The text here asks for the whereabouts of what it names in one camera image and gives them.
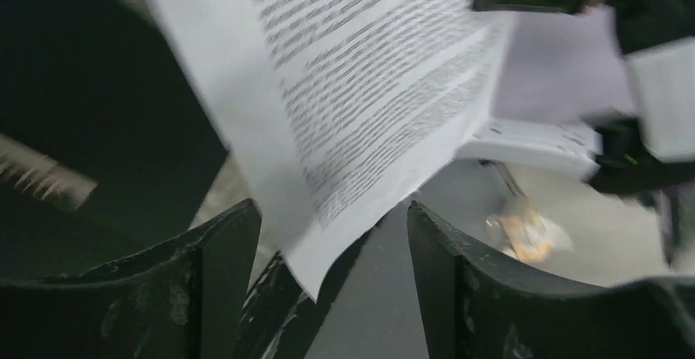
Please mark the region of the printed white paper sheet top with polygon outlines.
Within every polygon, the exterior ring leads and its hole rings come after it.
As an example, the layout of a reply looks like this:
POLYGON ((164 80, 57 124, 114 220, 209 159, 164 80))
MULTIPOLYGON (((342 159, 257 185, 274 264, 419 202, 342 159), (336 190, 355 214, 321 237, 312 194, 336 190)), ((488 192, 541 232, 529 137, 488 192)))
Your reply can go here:
POLYGON ((516 18, 470 0, 146 0, 317 299, 488 119, 516 18))

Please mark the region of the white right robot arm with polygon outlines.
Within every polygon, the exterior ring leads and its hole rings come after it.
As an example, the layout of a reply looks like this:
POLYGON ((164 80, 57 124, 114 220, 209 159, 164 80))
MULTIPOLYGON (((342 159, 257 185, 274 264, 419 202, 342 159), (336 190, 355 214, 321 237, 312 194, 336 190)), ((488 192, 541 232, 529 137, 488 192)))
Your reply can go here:
POLYGON ((637 100, 633 116, 577 125, 487 120, 463 158, 564 173, 600 193, 632 195, 694 178, 694 0, 473 0, 475 11, 579 14, 606 4, 637 100))

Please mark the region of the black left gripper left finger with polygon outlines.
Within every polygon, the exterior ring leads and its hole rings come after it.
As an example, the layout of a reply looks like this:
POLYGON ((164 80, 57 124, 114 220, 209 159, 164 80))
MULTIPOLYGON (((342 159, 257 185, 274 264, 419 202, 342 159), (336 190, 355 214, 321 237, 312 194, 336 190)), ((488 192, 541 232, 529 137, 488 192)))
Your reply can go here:
POLYGON ((81 275, 2 282, 2 357, 231 358, 260 225, 245 199, 81 275))

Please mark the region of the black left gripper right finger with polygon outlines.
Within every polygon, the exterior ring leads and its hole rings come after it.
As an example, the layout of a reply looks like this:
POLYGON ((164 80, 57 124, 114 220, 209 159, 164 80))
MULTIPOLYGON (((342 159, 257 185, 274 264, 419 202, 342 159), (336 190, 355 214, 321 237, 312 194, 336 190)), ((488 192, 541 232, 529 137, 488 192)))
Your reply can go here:
POLYGON ((612 288, 517 261, 419 202, 407 229, 432 358, 691 358, 694 281, 612 288))

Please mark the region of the beige folder with black inside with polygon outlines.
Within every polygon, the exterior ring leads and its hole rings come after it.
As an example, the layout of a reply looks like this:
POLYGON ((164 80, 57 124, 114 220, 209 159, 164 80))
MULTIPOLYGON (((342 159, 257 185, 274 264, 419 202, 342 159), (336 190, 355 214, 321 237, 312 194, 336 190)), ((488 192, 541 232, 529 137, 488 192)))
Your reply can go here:
POLYGON ((76 275, 184 232, 227 152, 158 29, 116 0, 1 0, 1 131, 97 182, 1 183, 1 276, 76 275))

